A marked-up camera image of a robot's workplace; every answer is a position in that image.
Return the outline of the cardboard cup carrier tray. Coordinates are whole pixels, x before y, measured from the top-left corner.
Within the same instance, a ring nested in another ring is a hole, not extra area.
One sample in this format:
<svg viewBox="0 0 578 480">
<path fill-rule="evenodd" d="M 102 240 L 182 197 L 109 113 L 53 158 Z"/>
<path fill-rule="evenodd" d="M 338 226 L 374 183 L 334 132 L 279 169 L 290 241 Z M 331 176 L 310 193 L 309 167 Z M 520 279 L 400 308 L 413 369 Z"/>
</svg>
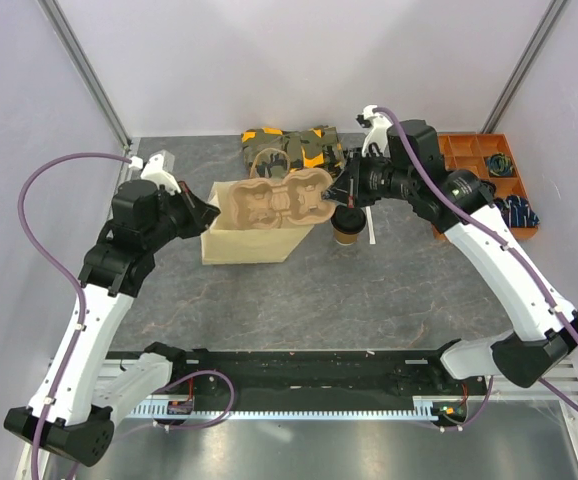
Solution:
<svg viewBox="0 0 578 480">
<path fill-rule="evenodd" d="M 331 175 L 312 168 L 289 173 L 281 180 L 252 178 L 233 183 L 226 210 L 236 229 L 277 229 L 328 221 L 336 204 L 324 198 Z"/>
</svg>

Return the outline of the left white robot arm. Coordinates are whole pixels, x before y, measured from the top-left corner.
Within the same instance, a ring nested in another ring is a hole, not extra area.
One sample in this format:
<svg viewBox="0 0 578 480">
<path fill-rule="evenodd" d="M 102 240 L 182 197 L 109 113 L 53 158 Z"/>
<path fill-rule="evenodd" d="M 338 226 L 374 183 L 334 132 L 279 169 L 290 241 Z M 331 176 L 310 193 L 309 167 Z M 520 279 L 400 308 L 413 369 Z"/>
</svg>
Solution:
<svg viewBox="0 0 578 480">
<path fill-rule="evenodd" d="M 116 427 L 146 396 L 177 393 L 188 369 L 181 350 L 155 343 L 108 386 L 96 387 L 111 340 L 146 277 L 155 254 L 175 239 L 200 236 L 218 207 L 184 182 L 172 192 L 148 180 L 123 183 L 76 281 L 77 301 L 43 383 L 27 405 L 10 409 L 4 427 L 18 438 L 84 466 L 98 463 Z"/>
</svg>

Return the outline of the brown paper bag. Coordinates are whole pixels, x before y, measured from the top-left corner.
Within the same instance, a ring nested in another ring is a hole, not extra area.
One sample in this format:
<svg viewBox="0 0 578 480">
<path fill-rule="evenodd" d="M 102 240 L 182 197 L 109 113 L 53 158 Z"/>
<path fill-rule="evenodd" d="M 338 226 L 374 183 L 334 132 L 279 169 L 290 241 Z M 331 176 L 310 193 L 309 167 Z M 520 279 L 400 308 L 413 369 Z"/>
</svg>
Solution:
<svg viewBox="0 0 578 480">
<path fill-rule="evenodd" d="M 201 239 L 203 265 L 282 263 L 311 232 L 314 225 L 290 223 L 273 229 L 236 229 L 228 191 L 235 184 L 214 182 L 208 203 L 218 207 L 220 215 Z"/>
</svg>

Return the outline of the black plastic cup lid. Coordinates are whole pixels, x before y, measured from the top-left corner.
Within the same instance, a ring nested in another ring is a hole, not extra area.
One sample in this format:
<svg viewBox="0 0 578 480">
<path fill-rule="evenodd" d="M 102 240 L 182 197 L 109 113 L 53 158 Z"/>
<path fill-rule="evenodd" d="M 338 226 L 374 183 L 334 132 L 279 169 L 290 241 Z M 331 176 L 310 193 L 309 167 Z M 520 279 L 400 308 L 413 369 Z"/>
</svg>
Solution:
<svg viewBox="0 0 578 480">
<path fill-rule="evenodd" d="M 333 227 L 344 234 L 359 234 L 366 226 L 365 211 L 361 208 L 349 208 L 338 205 L 331 218 Z"/>
</svg>

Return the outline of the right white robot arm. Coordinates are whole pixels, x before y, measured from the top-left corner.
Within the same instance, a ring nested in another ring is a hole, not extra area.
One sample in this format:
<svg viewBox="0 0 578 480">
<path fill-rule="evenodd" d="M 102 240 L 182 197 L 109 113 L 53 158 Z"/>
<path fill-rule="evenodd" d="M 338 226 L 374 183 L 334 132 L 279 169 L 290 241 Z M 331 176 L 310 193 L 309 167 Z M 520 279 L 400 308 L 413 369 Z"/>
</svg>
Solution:
<svg viewBox="0 0 578 480">
<path fill-rule="evenodd" d="M 449 167 L 436 130 L 423 120 L 393 124 L 382 112 L 357 117 L 367 133 L 326 191 L 346 209 L 403 200 L 471 262 L 507 313 L 512 328 L 442 347 L 427 381 L 446 394 L 463 379 L 501 375 L 529 388 L 578 348 L 578 308 L 540 273 L 515 240 L 488 186 L 469 170 Z"/>
</svg>

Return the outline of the brown paper coffee cup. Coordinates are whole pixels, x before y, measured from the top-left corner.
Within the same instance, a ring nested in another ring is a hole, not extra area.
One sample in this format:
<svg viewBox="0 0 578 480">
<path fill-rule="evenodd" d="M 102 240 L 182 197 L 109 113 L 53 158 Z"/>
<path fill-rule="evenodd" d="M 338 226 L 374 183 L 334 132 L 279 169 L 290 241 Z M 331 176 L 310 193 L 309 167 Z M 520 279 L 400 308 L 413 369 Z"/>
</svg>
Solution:
<svg viewBox="0 0 578 480">
<path fill-rule="evenodd" d="M 335 241 L 343 246 L 353 245 L 367 224 L 366 214 L 360 208 L 338 205 L 330 219 Z"/>
</svg>

